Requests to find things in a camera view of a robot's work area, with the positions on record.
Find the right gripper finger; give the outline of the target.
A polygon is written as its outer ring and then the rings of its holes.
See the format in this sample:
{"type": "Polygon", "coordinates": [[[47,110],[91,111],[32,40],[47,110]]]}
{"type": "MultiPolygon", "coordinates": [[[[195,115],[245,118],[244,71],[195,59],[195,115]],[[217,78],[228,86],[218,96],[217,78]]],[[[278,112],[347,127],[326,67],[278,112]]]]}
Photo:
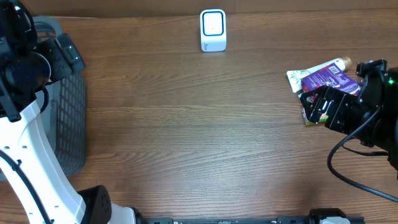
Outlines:
{"type": "Polygon", "coordinates": [[[325,93],[323,98],[319,98],[311,114],[306,115],[312,123],[319,123],[323,114],[328,116],[329,106],[333,103],[334,96],[331,93],[325,93]]]}
{"type": "Polygon", "coordinates": [[[319,98],[323,98],[329,88],[330,87],[323,85],[314,90],[304,92],[306,93],[305,95],[307,96],[307,99],[300,98],[300,102],[305,110],[306,115],[312,113],[317,100],[319,98]]]}

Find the white tube with gold cap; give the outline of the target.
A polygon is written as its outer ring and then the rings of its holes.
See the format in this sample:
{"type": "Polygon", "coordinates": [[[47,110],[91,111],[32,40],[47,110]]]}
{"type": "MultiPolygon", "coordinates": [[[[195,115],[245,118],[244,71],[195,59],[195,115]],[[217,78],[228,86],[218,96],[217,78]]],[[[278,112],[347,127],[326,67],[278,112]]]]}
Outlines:
{"type": "Polygon", "coordinates": [[[350,66],[352,66],[352,61],[349,57],[340,57],[333,60],[321,63],[314,67],[304,69],[304,70],[289,70],[286,72],[287,79],[290,83],[290,87],[293,93],[302,90],[302,79],[313,72],[320,70],[328,65],[335,64],[341,71],[346,71],[350,66]]]}

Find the purple sanitary pad pack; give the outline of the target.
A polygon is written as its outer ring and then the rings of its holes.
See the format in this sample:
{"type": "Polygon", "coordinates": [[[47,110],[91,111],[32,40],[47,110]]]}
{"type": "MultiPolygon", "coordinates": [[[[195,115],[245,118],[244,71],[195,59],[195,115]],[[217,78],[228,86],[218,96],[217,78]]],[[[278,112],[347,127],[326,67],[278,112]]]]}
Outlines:
{"type": "Polygon", "coordinates": [[[358,82],[347,76],[335,63],[302,78],[302,90],[304,92],[312,91],[324,85],[352,95],[357,95],[360,91],[358,82]]]}

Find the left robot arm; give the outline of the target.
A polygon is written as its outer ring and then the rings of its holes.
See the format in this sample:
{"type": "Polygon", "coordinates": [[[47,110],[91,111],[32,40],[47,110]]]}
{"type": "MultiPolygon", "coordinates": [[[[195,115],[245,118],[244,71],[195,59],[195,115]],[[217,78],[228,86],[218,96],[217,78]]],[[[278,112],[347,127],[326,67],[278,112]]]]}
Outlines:
{"type": "Polygon", "coordinates": [[[40,42],[25,5],[1,2],[2,173],[31,223],[145,223],[102,185],[75,190],[45,135],[36,93],[84,68],[68,34],[40,42]]]}

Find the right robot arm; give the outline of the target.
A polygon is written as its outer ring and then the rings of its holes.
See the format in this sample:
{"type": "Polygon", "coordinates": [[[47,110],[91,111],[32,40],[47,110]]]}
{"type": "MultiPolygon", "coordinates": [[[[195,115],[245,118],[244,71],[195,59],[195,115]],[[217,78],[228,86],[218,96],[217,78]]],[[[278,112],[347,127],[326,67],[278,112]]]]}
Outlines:
{"type": "Polygon", "coordinates": [[[319,122],[325,114],[325,126],[333,131],[351,134],[377,115],[353,137],[367,147],[377,146],[388,152],[390,165],[397,168],[397,72],[378,68],[360,69],[364,78],[360,93],[355,96],[330,86],[321,86],[303,93],[300,101],[307,119],[319,122]]]}

